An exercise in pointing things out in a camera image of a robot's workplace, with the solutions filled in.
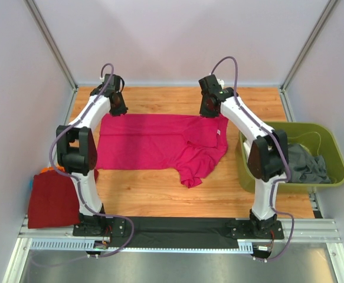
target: white wall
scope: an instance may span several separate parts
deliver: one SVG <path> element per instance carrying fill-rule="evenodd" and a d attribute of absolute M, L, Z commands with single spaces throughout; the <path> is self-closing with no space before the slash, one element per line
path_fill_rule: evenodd
<path fill-rule="evenodd" d="M 327 0 L 36 0 L 79 84 L 111 61 L 132 85 L 198 85 L 233 55 L 241 85 L 279 85 Z M 233 79 L 233 66 L 218 74 Z"/>
<path fill-rule="evenodd" d="M 339 1 L 287 90 L 298 121 L 330 128 L 344 156 L 344 1 Z M 344 185 L 318 195 L 325 217 L 335 218 L 344 241 Z"/>
<path fill-rule="evenodd" d="M 0 0 L 0 282 L 27 211 L 31 177 L 47 165 L 70 98 L 24 2 Z"/>

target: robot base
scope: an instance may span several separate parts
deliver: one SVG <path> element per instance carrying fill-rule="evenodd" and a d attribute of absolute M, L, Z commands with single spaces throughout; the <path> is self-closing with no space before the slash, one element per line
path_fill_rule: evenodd
<path fill-rule="evenodd" d="M 102 206 L 100 213 L 105 213 Z M 124 219 L 105 218 L 101 216 L 87 216 L 80 213 L 80 223 L 74 225 L 73 235 L 80 237 L 112 236 L 123 237 L 125 235 L 126 221 Z"/>
<path fill-rule="evenodd" d="M 282 224 L 277 221 L 277 215 L 266 219 L 257 219 L 250 210 L 250 218 L 246 220 L 232 220 L 228 223 L 231 228 L 231 236 L 234 239 L 265 239 L 272 240 L 274 233 L 275 240 L 284 239 Z"/>

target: gray clothing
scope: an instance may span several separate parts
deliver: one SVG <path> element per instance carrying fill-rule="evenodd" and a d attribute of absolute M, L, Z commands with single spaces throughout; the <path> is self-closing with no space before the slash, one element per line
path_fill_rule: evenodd
<path fill-rule="evenodd" d="M 324 157 L 313 157 L 300 144 L 289 144 L 290 183 L 330 184 Z"/>

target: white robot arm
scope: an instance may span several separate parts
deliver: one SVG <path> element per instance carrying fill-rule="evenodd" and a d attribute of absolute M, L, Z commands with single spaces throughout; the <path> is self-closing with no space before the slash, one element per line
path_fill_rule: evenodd
<path fill-rule="evenodd" d="M 238 97 L 238 94 L 234 93 L 233 88 L 223 88 L 224 82 L 217 80 L 215 75 L 202 78 L 199 85 L 202 90 L 200 114 L 204 117 L 222 114 L 245 135 L 247 165 L 255 177 L 254 204 L 250 219 L 254 221 L 258 230 L 268 229 L 276 221 L 276 213 L 271 207 L 271 203 L 275 203 L 277 192 L 277 188 L 272 189 L 273 184 L 276 180 L 287 179 L 284 163 L 270 134 L 278 141 L 286 162 L 288 162 L 287 135 L 282 130 L 275 131 L 261 121 Z"/>
<path fill-rule="evenodd" d="M 82 198 L 78 192 L 76 178 L 71 178 L 75 185 L 76 194 L 80 203 L 80 220 L 82 218 L 85 218 L 85 220 L 89 218 L 94 219 L 93 213 L 86 208 L 83 200 L 93 211 L 104 213 L 104 207 L 97 194 L 96 181 L 94 179 L 97 151 L 93 140 L 93 132 L 104 115 L 110 113 L 113 116 L 118 116 L 127 112 L 122 93 L 119 90 L 120 83 L 122 82 L 123 84 L 123 80 L 118 75 L 112 76 L 107 88 L 97 99 L 98 93 L 107 83 L 109 77 L 110 76 L 107 74 L 104 83 L 91 92 L 86 106 L 69 124 L 77 125 L 59 139 L 57 143 L 58 163 L 65 168 L 67 173 L 80 180 Z M 69 125 L 59 126 L 57 129 L 57 136 Z M 78 147 L 70 145 L 70 143 L 73 143 L 75 140 L 79 142 Z"/>

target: pink t-shirt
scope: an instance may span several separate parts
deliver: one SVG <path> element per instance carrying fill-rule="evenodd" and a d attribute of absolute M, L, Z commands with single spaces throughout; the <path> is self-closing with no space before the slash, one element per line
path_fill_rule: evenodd
<path fill-rule="evenodd" d="M 227 151 L 224 116 L 105 115 L 97 146 L 97 169 L 175 168 L 181 183 L 198 186 Z"/>

